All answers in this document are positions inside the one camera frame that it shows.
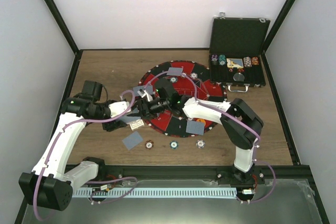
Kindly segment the blue white chip stack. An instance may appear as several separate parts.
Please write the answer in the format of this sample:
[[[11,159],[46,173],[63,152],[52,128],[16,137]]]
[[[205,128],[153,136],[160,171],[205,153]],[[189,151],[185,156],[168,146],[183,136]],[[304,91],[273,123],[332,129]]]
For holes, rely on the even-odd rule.
[[[196,141],[196,146],[198,148],[204,148],[205,147],[205,141],[204,140],[197,140]]]

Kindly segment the playing card deck with box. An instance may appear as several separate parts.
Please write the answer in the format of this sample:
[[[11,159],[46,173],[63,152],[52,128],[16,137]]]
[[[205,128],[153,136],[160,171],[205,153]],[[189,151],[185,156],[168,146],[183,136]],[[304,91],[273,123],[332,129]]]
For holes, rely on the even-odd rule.
[[[125,124],[130,124],[134,121],[140,120],[141,118],[138,116],[130,116],[130,115],[123,115],[121,117],[119,117],[118,119],[116,119],[116,121],[121,121]]]

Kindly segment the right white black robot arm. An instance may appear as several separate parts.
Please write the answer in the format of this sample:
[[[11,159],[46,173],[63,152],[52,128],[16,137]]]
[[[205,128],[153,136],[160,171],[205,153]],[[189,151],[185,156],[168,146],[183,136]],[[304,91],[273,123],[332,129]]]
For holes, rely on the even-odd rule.
[[[175,116],[191,119],[203,119],[220,124],[230,141],[236,146],[233,177],[244,184],[252,177],[252,167],[256,160],[256,148],[260,142],[262,119],[242,99],[232,102],[213,102],[197,97],[197,85],[191,80],[194,95],[180,95],[173,83],[166,78],[157,79],[154,88],[157,97],[148,93],[148,83],[140,87],[136,102],[139,116],[154,119],[159,113],[169,110]]]

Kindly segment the dealt card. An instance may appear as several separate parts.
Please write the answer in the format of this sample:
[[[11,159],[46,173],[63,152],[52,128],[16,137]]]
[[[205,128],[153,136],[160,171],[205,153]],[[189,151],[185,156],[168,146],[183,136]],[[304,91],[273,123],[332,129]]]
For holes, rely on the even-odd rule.
[[[153,86],[152,85],[144,85],[144,86],[136,86],[136,87],[133,87],[133,92],[135,94],[136,97],[140,96],[140,90],[142,91],[146,91],[149,95],[152,95],[153,94]]]
[[[203,135],[205,129],[205,124],[198,121],[187,121],[186,133],[192,135]]]
[[[183,68],[169,67],[166,75],[167,76],[181,76],[182,73],[183,73]]]
[[[133,132],[132,134],[130,134],[129,136],[127,136],[122,140],[122,143],[124,144],[124,146],[127,148],[128,151],[133,149],[142,142],[143,137],[137,131]]]

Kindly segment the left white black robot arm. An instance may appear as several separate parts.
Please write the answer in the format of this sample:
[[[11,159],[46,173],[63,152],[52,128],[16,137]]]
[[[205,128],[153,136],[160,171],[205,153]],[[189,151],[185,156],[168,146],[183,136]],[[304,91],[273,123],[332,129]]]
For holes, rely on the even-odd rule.
[[[21,174],[20,188],[35,212],[38,207],[63,211],[74,191],[86,183],[102,184],[106,180],[106,165],[100,158],[87,157],[65,171],[74,144],[88,123],[101,123],[108,130],[115,120],[131,111],[133,101],[101,103],[103,88],[98,82],[85,81],[80,93],[62,103],[57,128],[43,156],[30,173]]]

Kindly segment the red brown chip stack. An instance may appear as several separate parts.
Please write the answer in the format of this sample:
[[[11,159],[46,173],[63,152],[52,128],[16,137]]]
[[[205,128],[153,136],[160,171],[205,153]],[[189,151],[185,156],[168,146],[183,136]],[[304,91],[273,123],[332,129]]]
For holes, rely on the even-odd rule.
[[[146,149],[152,149],[153,148],[153,146],[154,146],[154,143],[152,142],[152,141],[146,141],[146,143],[145,143],[145,148]]]

